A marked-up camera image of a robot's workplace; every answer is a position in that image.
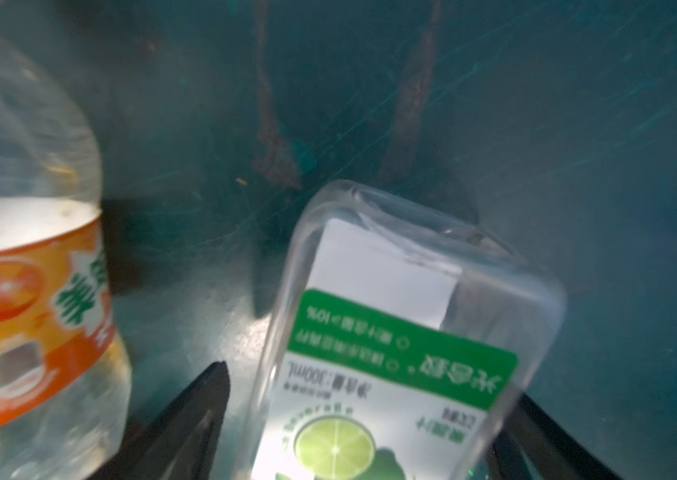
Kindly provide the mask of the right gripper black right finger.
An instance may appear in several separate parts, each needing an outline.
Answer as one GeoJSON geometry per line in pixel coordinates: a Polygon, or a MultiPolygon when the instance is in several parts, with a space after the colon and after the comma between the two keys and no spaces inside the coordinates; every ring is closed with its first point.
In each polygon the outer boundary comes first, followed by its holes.
{"type": "Polygon", "coordinates": [[[530,397],[520,396],[485,454],[490,479],[618,480],[530,397]]]}

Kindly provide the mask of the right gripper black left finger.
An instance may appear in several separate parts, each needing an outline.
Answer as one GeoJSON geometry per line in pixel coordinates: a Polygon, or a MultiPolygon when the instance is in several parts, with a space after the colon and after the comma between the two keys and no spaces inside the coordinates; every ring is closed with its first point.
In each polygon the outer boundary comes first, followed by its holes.
{"type": "Polygon", "coordinates": [[[228,366],[214,362],[90,478],[208,479],[228,398],[228,366]]]}

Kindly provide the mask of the orange cap clear bottle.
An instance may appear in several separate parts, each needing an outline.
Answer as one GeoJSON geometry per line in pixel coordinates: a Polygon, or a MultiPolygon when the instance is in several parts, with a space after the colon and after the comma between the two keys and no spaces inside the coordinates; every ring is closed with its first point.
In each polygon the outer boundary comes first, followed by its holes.
{"type": "Polygon", "coordinates": [[[100,199],[88,118],[0,39],[0,479],[84,479],[122,444],[132,368],[100,199]]]}

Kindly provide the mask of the square bottle lime label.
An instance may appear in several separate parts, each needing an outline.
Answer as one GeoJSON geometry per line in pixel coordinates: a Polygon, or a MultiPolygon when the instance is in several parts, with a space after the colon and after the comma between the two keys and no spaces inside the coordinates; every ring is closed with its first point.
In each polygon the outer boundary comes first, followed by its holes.
{"type": "Polygon", "coordinates": [[[236,479],[466,479],[564,322],[549,273],[347,180],[290,241],[236,479]]]}

